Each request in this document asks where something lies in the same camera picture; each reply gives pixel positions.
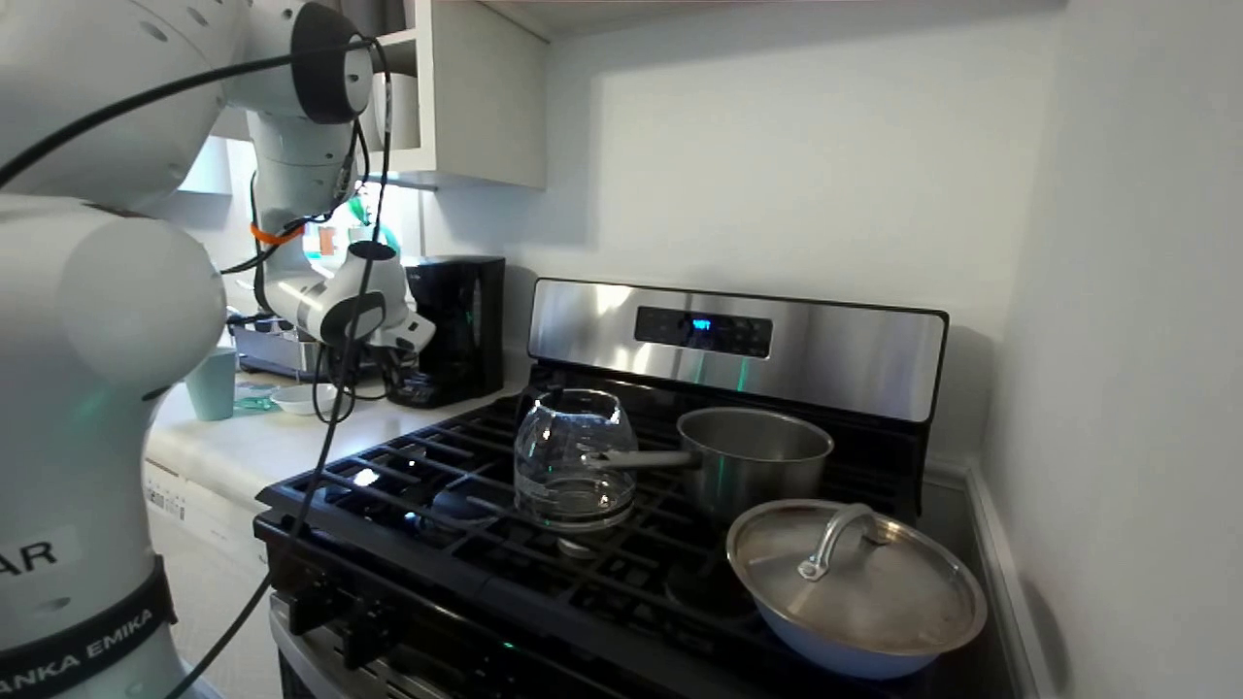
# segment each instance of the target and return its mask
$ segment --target stainless steel stove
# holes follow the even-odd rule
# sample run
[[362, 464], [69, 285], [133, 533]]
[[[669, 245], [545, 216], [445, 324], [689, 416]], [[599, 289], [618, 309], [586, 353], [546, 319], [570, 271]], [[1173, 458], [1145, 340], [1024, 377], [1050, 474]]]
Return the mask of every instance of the stainless steel stove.
[[917, 525], [943, 340], [917, 305], [541, 280], [523, 390], [261, 494], [286, 693], [1007, 693], [990, 641], [899, 683], [795, 661], [676, 474], [642, 474], [590, 534], [511, 508], [523, 406], [590, 383], [652, 450], [703, 405], [810, 417], [834, 439], [823, 495]]

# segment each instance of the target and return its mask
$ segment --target saucepan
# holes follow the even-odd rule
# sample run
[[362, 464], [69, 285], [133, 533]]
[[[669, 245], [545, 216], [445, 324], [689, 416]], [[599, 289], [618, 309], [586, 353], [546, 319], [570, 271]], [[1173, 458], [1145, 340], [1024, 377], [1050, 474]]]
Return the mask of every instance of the saucepan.
[[690, 503], [730, 525], [759, 500], [810, 495], [834, 447], [814, 423], [765, 406], [694, 406], [676, 434], [680, 450], [601, 450], [586, 464], [689, 469]]

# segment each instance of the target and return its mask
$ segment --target upper cabinet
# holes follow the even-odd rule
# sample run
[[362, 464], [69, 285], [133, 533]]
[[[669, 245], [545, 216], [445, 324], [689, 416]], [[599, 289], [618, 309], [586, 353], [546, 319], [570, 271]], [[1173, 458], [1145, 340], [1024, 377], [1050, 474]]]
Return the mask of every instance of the upper cabinet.
[[406, 0], [403, 21], [379, 34], [401, 74], [388, 174], [410, 186], [461, 177], [545, 186], [546, 38], [480, 0]]

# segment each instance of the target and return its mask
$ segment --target coffee maker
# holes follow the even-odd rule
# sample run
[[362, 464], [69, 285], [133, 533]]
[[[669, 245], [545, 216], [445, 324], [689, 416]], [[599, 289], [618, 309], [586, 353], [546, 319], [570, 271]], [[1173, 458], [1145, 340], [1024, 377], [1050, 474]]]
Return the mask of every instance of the coffee maker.
[[505, 380], [505, 254], [435, 254], [403, 266], [403, 276], [410, 282], [419, 314], [435, 320], [435, 337], [419, 357], [388, 353], [388, 399], [435, 406], [497, 390]]

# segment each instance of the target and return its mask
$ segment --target glass pitcher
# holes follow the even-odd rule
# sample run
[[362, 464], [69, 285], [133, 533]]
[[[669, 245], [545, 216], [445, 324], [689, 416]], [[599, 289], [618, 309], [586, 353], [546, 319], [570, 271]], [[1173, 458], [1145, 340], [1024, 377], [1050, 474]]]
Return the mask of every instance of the glass pitcher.
[[601, 533], [623, 525], [634, 474], [594, 464], [601, 450], [637, 450], [615, 390], [557, 388], [536, 394], [511, 439], [518, 508], [546, 533]]

